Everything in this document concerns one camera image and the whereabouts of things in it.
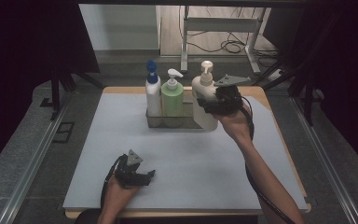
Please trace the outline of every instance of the pump nozzle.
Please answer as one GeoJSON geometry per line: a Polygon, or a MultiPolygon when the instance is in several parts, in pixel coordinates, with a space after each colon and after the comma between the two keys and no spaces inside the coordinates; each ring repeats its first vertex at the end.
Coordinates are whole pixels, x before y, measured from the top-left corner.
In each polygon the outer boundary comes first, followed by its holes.
{"type": "Polygon", "coordinates": [[[158,75],[156,74],[157,65],[152,60],[147,61],[146,68],[149,74],[147,75],[147,82],[155,84],[158,82],[158,75]]]}
{"type": "Polygon", "coordinates": [[[204,74],[208,74],[213,71],[213,63],[211,61],[203,61],[201,63],[201,71],[204,74]]]}
{"type": "Polygon", "coordinates": [[[182,73],[178,72],[173,68],[170,68],[168,70],[168,76],[170,76],[170,80],[167,81],[168,88],[172,91],[176,90],[178,81],[176,81],[175,77],[183,77],[182,73]]]}

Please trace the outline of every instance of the black curtain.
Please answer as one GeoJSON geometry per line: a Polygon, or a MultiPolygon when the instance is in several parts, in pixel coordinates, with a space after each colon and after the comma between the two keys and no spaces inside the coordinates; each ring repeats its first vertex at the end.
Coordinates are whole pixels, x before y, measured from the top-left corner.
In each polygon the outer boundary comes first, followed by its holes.
{"type": "Polygon", "coordinates": [[[78,4],[0,1],[0,152],[53,69],[99,72],[78,4]]]}
{"type": "Polygon", "coordinates": [[[358,154],[358,1],[350,1],[315,64],[326,116],[358,154]]]}

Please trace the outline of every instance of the table leg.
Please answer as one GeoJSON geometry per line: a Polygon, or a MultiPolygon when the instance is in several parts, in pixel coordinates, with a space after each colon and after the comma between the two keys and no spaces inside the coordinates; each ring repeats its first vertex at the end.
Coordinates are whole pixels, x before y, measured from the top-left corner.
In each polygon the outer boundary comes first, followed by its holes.
{"type": "Polygon", "coordinates": [[[255,75],[260,75],[260,68],[258,67],[257,60],[253,54],[255,48],[255,41],[257,40],[258,33],[260,32],[261,24],[263,23],[264,15],[266,14],[266,9],[263,7],[263,10],[257,17],[257,23],[255,24],[255,29],[251,36],[249,45],[245,47],[246,55],[248,56],[249,63],[252,66],[252,70],[255,75]]]}
{"type": "Polygon", "coordinates": [[[304,60],[303,64],[301,64],[303,66],[303,68],[301,69],[303,73],[298,73],[288,90],[291,96],[297,96],[304,89],[304,87],[306,88],[304,116],[310,125],[312,125],[311,106],[313,101],[313,82],[315,79],[314,74],[312,74],[311,72],[311,66],[315,62],[317,54],[319,53],[319,49],[322,47],[325,39],[328,37],[333,26],[336,24],[341,12],[342,8],[333,9],[333,12],[329,16],[327,23],[324,25],[322,31],[320,32],[315,43],[313,44],[310,53],[304,60]]]}
{"type": "Polygon", "coordinates": [[[182,54],[181,54],[181,61],[180,61],[180,71],[182,73],[187,72],[187,21],[188,21],[188,8],[189,8],[189,6],[185,6],[185,18],[183,19],[183,42],[182,42],[182,54]]]}
{"type": "Polygon", "coordinates": [[[60,111],[60,79],[56,69],[51,71],[51,98],[53,113],[50,120],[55,120],[60,111]]]}

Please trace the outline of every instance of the white board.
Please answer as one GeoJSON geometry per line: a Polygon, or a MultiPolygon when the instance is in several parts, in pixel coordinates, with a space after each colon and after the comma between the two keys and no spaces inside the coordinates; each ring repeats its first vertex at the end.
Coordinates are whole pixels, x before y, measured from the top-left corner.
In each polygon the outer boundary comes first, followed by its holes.
{"type": "MultiPolygon", "coordinates": [[[[307,210],[271,112],[249,97],[254,144],[301,210],[307,210]]],[[[150,129],[144,94],[102,95],[63,207],[99,208],[103,181],[114,161],[132,149],[144,159],[137,170],[156,170],[150,186],[128,209],[258,210],[243,156],[219,124],[217,130],[150,129]]]]}

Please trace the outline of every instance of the bottle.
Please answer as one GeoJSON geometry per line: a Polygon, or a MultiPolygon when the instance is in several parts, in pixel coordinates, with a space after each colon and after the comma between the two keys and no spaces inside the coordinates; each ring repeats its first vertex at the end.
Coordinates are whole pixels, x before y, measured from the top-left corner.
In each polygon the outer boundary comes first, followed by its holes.
{"type": "Polygon", "coordinates": [[[183,85],[175,78],[183,75],[175,69],[168,70],[170,79],[161,87],[162,115],[164,117],[183,116],[183,85]]]}
{"type": "Polygon", "coordinates": [[[217,128],[217,119],[214,119],[212,114],[205,113],[203,107],[199,105],[197,98],[204,99],[207,102],[217,101],[216,87],[213,85],[213,63],[204,61],[201,64],[202,74],[194,77],[191,82],[192,97],[193,97],[193,117],[199,126],[205,131],[213,131],[217,128]]]}
{"type": "Polygon", "coordinates": [[[146,101],[147,101],[147,116],[161,117],[161,80],[156,74],[157,66],[152,60],[147,61],[146,64],[147,75],[146,80],[146,101]]]}

